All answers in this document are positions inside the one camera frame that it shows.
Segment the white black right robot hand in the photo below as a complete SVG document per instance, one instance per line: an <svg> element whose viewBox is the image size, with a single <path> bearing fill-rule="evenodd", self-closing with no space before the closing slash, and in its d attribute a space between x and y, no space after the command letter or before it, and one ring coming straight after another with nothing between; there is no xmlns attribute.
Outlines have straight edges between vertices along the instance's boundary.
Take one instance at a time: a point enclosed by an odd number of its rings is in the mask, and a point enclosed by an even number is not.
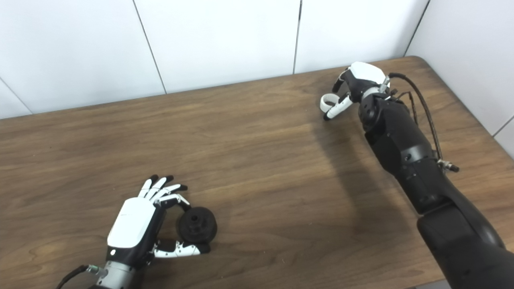
<svg viewBox="0 0 514 289"><path fill-rule="evenodd" d="M380 68L365 62L354 62L340 73L333 84L332 92L321 97L323 119L333 119L352 104L360 104L371 94L389 91L390 79Z"/></svg>

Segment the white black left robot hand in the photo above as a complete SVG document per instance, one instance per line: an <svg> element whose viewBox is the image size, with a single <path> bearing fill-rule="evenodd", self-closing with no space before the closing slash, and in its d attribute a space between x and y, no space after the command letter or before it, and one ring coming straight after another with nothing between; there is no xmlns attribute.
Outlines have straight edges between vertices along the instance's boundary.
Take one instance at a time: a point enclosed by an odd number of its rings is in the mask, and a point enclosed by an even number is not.
<svg viewBox="0 0 514 289"><path fill-rule="evenodd" d="M217 234L211 210L193 207L180 192L186 185L172 184L173 176L152 175L137 196L126 199L108 238L106 261L141 269L155 258L178 258L207 254ZM183 213L176 226L179 240L160 240L167 211L179 207Z"/></svg>

